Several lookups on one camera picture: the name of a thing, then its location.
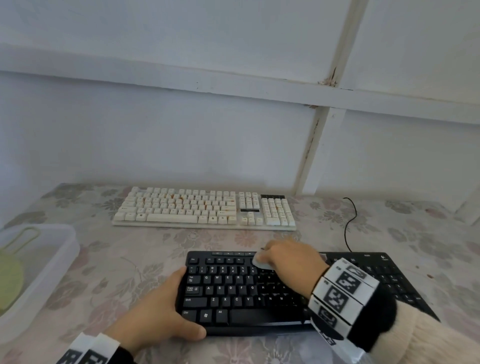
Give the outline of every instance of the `keyboard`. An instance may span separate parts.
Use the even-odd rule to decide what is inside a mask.
[[[118,226],[297,229],[282,194],[133,187],[112,220]]]
[[[321,253],[328,264],[340,258],[375,277],[394,297],[438,320],[385,253]],[[313,330],[308,301],[271,270],[252,265],[255,252],[192,251],[179,286],[176,309],[205,326],[208,335],[256,336]]]

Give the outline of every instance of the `floral tablecloth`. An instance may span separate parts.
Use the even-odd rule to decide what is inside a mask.
[[[114,227],[111,218],[131,187],[61,184],[5,227],[72,225],[81,244],[31,327],[0,347],[0,364],[55,363],[81,332],[96,335],[184,264],[189,250],[256,251],[288,235],[319,251],[346,251],[351,202],[291,197],[295,232]],[[432,202],[355,201],[347,231],[353,251],[389,254],[441,321],[480,341],[480,238]],[[257,338],[169,340],[144,350],[139,363],[331,363],[316,333]]]

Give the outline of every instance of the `white keyboard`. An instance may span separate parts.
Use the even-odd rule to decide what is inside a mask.
[[[297,229],[283,195],[133,187],[113,225],[194,229]]]

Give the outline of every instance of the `keyboard cable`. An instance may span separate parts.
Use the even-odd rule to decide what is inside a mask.
[[[355,218],[357,217],[357,208],[355,207],[355,204],[353,203],[353,201],[351,199],[349,199],[348,197],[344,197],[343,200],[344,199],[349,200],[352,203],[353,208],[355,209],[355,216],[347,221],[347,223],[345,224],[345,230],[343,231],[343,237],[345,239],[345,244],[347,245],[348,250],[350,250],[352,252],[352,250],[350,249],[350,247],[348,246],[348,243],[347,243],[347,226],[351,221],[355,220]]]

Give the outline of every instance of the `black keyboard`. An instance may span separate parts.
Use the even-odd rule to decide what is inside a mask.
[[[331,265],[349,260],[375,277],[394,297],[438,320],[385,253],[323,253]],[[193,251],[187,255],[176,309],[205,326],[208,335],[256,336],[312,330],[308,301],[276,273],[252,265],[255,252]]]

